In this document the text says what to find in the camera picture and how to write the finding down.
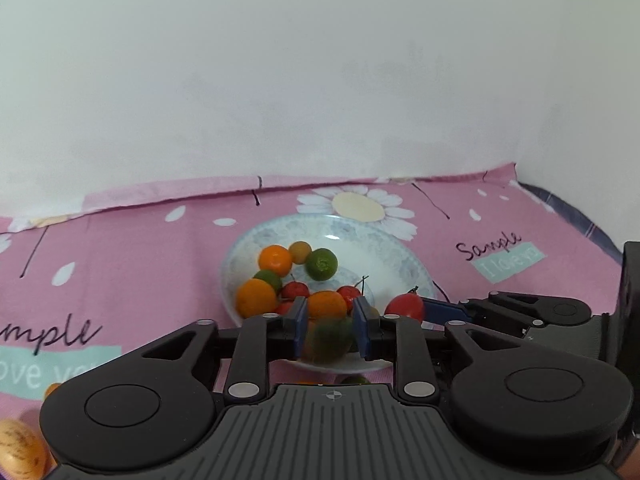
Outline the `person right hand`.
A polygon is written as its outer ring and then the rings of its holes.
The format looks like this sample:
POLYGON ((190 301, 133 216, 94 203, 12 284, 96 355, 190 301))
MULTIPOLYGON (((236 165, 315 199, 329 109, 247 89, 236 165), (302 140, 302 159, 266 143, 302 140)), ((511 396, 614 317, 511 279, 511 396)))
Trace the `person right hand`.
POLYGON ((632 434, 620 442, 612 459, 612 467, 622 479, 639 480, 640 443, 638 434, 632 434))

